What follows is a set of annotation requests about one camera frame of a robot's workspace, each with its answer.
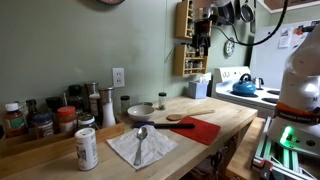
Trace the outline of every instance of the spice rack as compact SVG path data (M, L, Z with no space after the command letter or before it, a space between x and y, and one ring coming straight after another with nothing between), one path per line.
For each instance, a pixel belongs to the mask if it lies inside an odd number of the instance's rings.
M208 57L200 53L200 57L195 57L189 45L177 45L173 64L173 74L175 76L190 76L205 74L207 70Z
M193 34L192 16L192 1L183 0L177 4L175 30L175 36L177 38L191 40Z

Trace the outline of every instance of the blue kettle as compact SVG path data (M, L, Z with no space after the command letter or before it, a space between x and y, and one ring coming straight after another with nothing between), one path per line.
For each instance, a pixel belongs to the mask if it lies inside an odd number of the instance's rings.
M253 95L256 92L256 86L252 83L250 74L243 74L239 82L232 86L233 93L239 95Z

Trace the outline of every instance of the wall outlet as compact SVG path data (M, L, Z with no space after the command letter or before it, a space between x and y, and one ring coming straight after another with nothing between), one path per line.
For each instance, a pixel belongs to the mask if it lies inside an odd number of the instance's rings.
M112 68L113 87L124 87L124 69Z

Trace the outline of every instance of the tea kettle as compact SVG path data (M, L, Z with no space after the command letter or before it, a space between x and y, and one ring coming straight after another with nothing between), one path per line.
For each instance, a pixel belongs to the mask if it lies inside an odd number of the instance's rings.
M257 90L263 90L261 88L261 85L264 85L263 79L262 78L252 78L252 83L256 86Z
M232 86L233 93L239 95L253 95L256 91L256 86L251 81L250 74L243 74L239 82L236 82Z

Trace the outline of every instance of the white napkin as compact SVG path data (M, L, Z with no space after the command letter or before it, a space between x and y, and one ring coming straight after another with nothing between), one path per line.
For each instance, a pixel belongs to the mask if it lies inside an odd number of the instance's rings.
M110 146L135 169L148 166L161 159L178 145L167 136L159 133L153 126L145 125L145 127L148 130L148 136L141 144L141 164L139 166L133 165L139 146L139 140L136 137L138 128L107 140Z

